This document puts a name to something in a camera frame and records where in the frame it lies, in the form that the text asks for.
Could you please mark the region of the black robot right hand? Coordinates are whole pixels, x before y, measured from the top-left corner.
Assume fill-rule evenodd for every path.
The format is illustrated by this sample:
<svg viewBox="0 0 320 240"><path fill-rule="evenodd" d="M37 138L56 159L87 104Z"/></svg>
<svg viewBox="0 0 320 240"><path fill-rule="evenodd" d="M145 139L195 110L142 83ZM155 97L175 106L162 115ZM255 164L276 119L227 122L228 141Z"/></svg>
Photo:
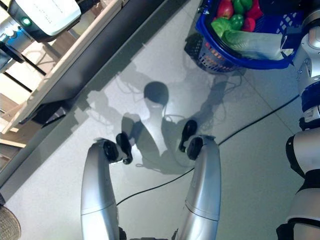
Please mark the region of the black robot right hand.
<svg viewBox="0 0 320 240"><path fill-rule="evenodd" d="M302 8L302 0L259 0L258 3L265 15L284 15Z"/></svg>

